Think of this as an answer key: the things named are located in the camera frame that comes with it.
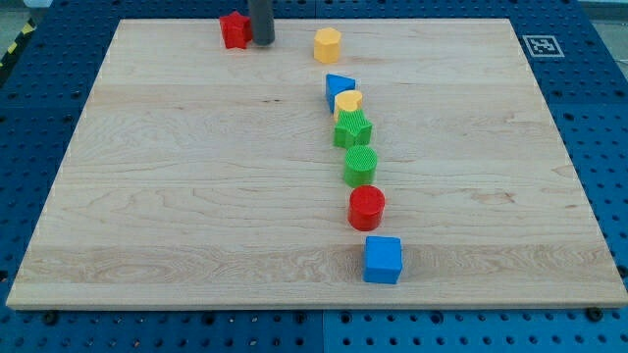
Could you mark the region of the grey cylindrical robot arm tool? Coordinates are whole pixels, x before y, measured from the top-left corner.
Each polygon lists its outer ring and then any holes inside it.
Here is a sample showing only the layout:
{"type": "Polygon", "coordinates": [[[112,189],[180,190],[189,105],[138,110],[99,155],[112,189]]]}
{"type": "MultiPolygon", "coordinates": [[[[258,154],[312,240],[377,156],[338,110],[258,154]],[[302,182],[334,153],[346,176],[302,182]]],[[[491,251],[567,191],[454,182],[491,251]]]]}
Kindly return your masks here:
{"type": "Polygon", "coordinates": [[[252,40],[257,45],[271,45],[275,41],[273,1],[247,0],[247,6],[252,40]]]}

